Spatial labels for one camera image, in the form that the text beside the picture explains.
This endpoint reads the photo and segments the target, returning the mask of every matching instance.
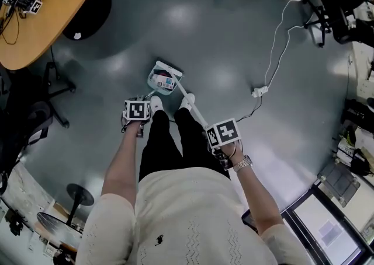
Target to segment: wristwatch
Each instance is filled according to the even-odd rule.
[[[241,162],[235,164],[233,166],[233,169],[237,173],[237,172],[239,172],[239,170],[241,170],[245,166],[250,166],[250,167],[253,166],[252,160],[248,155],[244,155],[244,159]]]

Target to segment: power adapter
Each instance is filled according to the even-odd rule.
[[[253,98],[262,97],[263,94],[268,92],[268,87],[265,85],[262,88],[255,88],[252,92]]]

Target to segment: wooden table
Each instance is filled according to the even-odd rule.
[[[26,19],[19,21],[19,36],[15,45],[7,45],[0,36],[0,63],[7,69],[24,68],[38,59],[61,34],[74,17],[85,0],[42,0],[38,14],[27,14]],[[2,17],[7,6],[0,10]],[[14,42],[17,36],[18,23],[13,14],[4,31],[6,40]]]

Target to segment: sleeve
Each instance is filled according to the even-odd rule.
[[[77,265],[121,265],[129,258],[136,219],[133,206],[104,194],[92,209],[77,253]]]
[[[262,235],[278,264],[311,265],[312,260],[306,249],[286,225],[274,225]]]

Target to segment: gray floor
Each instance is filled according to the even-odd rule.
[[[48,138],[29,149],[26,168],[67,208],[72,206],[65,193],[68,183],[79,183],[98,197],[122,137],[123,101],[149,91],[146,77],[157,57],[184,71],[183,84],[195,93],[209,123],[250,113],[257,102],[251,88],[264,85],[273,33],[286,3],[113,0],[109,19],[95,35],[82,41],[61,36],[53,45],[61,72],[78,87],[76,94],[54,100],[71,126],[66,130],[55,121]],[[301,3],[287,8],[268,79],[285,46],[285,29],[302,24],[308,13]],[[335,68],[346,64],[349,46],[328,36],[320,49],[307,30],[291,35],[262,107],[239,124],[245,153],[280,208],[309,188],[328,158],[347,86],[347,76]],[[30,69],[40,72],[49,60],[48,51]],[[170,115],[181,98],[178,90],[162,98]],[[145,143],[146,138],[138,142],[138,164]],[[83,207],[80,213],[89,210]]]

